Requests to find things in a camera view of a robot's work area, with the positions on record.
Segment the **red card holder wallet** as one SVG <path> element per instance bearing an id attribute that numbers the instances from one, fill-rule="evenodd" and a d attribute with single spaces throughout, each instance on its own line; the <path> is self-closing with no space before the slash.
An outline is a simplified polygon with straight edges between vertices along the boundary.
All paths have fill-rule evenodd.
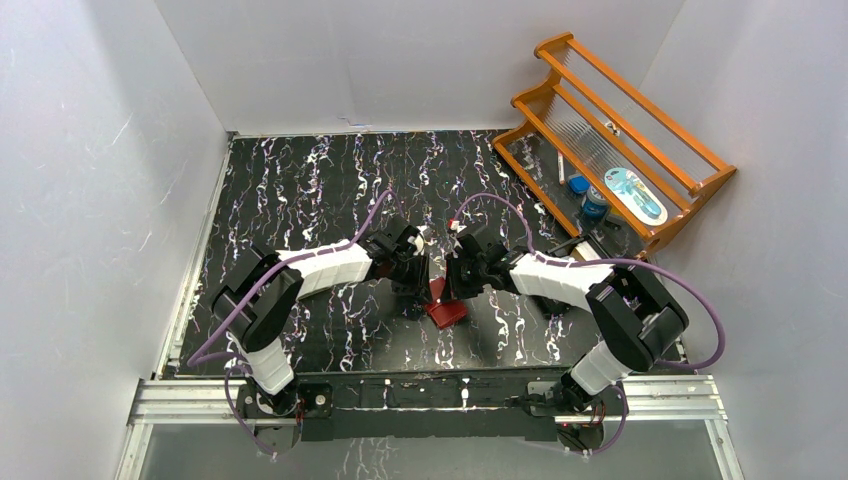
<path id="1" fill-rule="evenodd" d="M 424 306 L 425 311 L 439 330 L 448 329 L 468 315 L 468 309 L 461 300 L 444 300 L 446 280 L 439 277 L 430 281 L 432 301 Z"/>

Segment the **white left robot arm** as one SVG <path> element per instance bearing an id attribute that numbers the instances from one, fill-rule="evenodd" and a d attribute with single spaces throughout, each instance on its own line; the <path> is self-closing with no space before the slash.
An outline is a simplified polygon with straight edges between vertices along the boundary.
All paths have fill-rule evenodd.
<path id="1" fill-rule="evenodd" d="M 429 259 L 423 230 L 400 216 L 350 240 L 297 251 L 252 246 L 212 297 L 210 310 L 226 321 L 260 403 L 275 416 L 294 411 L 299 391 L 281 335 L 296 303 L 338 285 L 388 279 L 393 291 L 426 304 Z"/>

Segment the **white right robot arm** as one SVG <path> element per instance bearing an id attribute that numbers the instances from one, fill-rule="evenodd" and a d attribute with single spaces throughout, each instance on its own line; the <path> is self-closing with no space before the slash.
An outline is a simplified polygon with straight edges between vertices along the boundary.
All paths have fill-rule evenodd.
<path id="1" fill-rule="evenodd" d="M 590 413 L 605 389 L 633 372 L 649 371 L 689 325 L 683 308 L 645 263 L 583 266 L 526 247 L 510 249 L 484 226 L 459 227 L 446 258 L 442 297 L 473 298 L 485 287 L 576 307 L 592 316 L 601 334 L 557 383 L 516 398 L 529 410 Z"/>

